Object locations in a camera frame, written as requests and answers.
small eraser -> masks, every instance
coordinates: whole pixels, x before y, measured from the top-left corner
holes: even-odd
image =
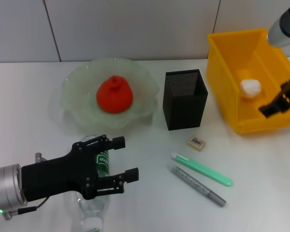
[[[201,151],[205,146],[205,142],[195,136],[192,136],[192,138],[188,141],[187,144],[188,146],[191,146],[193,149],[196,149],[197,151]]]

bottle cap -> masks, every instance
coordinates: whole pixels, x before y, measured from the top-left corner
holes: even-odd
[[[83,232],[102,232],[103,221],[99,217],[87,217],[83,220]]]

white table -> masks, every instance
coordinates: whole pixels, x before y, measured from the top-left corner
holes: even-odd
[[[105,232],[290,232],[290,127],[248,136],[235,134],[222,118],[206,82],[207,60],[140,61],[160,86],[159,107],[150,118],[123,130],[96,134],[126,137],[126,148],[110,152],[111,174],[138,167],[140,180],[113,195]],[[81,63],[0,64],[0,167],[63,156],[85,135],[59,110],[62,81]],[[162,112],[165,72],[200,69],[208,89],[199,128],[168,131]],[[196,135],[202,152],[186,145]],[[225,187],[184,167],[227,201],[220,208],[166,169],[172,151],[186,154],[234,181]],[[38,211],[4,221],[3,232],[76,232],[64,195]]]

bottle label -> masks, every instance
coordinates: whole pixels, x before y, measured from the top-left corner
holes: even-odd
[[[99,153],[96,157],[97,169],[102,172],[109,174],[109,161],[108,161],[108,151],[103,151]]]

robot arm end effector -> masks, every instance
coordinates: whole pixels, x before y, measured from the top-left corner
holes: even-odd
[[[0,214],[6,220],[37,210],[23,208],[27,202],[46,198],[67,191],[78,191],[84,199],[124,192],[124,182],[139,180],[137,168],[124,173],[98,177],[96,157],[110,149],[125,147],[125,138],[112,141],[106,135],[72,145],[63,157],[46,160],[41,153],[35,154],[35,164],[20,167],[19,164],[0,168]]]
[[[290,44],[290,8],[273,24],[267,34],[270,45],[281,47]],[[259,108],[265,117],[290,109],[290,80],[281,85],[274,100]]]
[[[290,44],[290,8],[272,25],[267,40],[275,47]]]

